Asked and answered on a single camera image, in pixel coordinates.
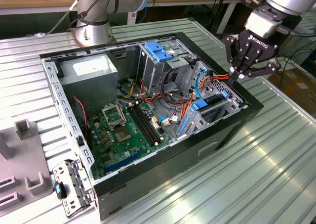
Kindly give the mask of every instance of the ram slot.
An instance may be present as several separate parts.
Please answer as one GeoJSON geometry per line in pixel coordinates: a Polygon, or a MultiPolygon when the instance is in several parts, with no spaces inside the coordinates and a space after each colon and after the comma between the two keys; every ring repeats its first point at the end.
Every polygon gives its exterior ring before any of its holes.
{"type": "Polygon", "coordinates": [[[143,111],[139,107],[132,107],[128,108],[127,110],[149,145],[154,146],[156,142],[159,143],[160,138],[152,125],[148,122],[143,111]]]}

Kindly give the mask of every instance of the workbench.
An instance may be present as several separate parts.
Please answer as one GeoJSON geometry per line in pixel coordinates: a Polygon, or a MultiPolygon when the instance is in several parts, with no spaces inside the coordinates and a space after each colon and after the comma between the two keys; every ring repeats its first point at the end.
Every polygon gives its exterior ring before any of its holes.
{"type": "MultiPolygon", "coordinates": [[[[223,44],[188,19],[113,27],[117,41],[184,32],[229,69],[223,44]]],[[[39,54],[76,48],[69,33],[0,41],[0,129],[36,121],[50,171],[73,159],[39,54]]],[[[316,120],[264,78],[241,84],[263,105],[227,146],[122,208],[106,223],[306,223],[316,215],[316,120]]],[[[90,207],[67,220],[57,195],[0,223],[98,223],[90,207]]]]}
{"type": "MultiPolygon", "coordinates": [[[[75,0],[0,0],[0,15],[66,12],[75,0]]],[[[214,4],[215,0],[148,0],[147,7],[174,6],[174,5],[202,5],[214,4]]],[[[229,3],[222,22],[217,30],[218,34],[223,33],[228,20],[230,19],[236,4],[239,0],[224,0],[229,3]]],[[[129,12],[127,24],[135,24],[135,12],[129,12]]]]}

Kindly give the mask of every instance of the blue pci slot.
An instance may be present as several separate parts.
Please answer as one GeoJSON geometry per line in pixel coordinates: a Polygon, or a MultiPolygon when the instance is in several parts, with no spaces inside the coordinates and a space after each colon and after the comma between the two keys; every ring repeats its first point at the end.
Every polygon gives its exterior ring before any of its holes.
{"type": "Polygon", "coordinates": [[[179,132],[178,132],[178,135],[179,135],[179,136],[181,135],[182,130],[184,129],[184,127],[185,127],[185,125],[187,124],[188,120],[189,120],[189,117],[187,116],[187,117],[185,118],[185,120],[184,120],[184,122],[183,122],[183,124],[182,124],[182,126],[181,126],[181,128],[180,128],[180,130],[179,130],[179,132]]]}
{"type": "Polygon", "coordinates": [[[113,171],[113,170],[115,170],[123,165],[126,165],[127,163],[129,163],[133,160],[136,160],[142,152],[143,152],[143,150],[140,150],[139,152],[135,153],[134,155],[127,157],[126,159],[119,161],[119,162],[115,163],[114,165],[111,165],[111,166],[105,168],[104,173],[113,171]]]}

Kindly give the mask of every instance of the green circuit board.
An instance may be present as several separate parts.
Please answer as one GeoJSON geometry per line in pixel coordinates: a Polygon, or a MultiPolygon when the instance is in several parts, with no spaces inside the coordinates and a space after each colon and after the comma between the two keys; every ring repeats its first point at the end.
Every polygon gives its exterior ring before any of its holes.
{"type": "MultiPolygon", "coordinates": [[[[148,105],[141,103],[139,108],[146,114],[152,125],[150,118],[153,114],[148,105]]],[[[162,141],[157,146],[150,146],[133,121],[127,108],[122,108],[122,111],[126,118],[126,126],[115,127],[113,131],[110,130],[102,112],[88,119],[92,137],[90,149],[95,160],[91,170],[95,179],[105,176],[108,173],[105,171],[108,167],[115,164],[118,165],[120,162],[126,162],[127,159],[130,159],[128,163],[124,163],[123,166],[125,166],[133,160],[142,158],[172,143],[168,133],[160,129],[159,132],[157,131],[157,134],[163,138],[162,141]]],[[[115,113],[116,110],[109,110],[107,117],[117,119],[115,113]]]]}

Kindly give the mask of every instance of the side panel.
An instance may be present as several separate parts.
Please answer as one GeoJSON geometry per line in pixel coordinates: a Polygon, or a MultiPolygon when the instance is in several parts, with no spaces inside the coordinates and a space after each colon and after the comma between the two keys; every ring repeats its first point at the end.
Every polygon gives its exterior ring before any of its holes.
{"type": "Polygon", "coordinates": [[[256,114],[257,113],[252,114],[247,119],[228,126],[123,185],[98,197],[100,219],[105,219],[122,207],[146,195],[159,185],[186,171],[217,149],[222,148],[244,124],[255,117],[256,114]]]}

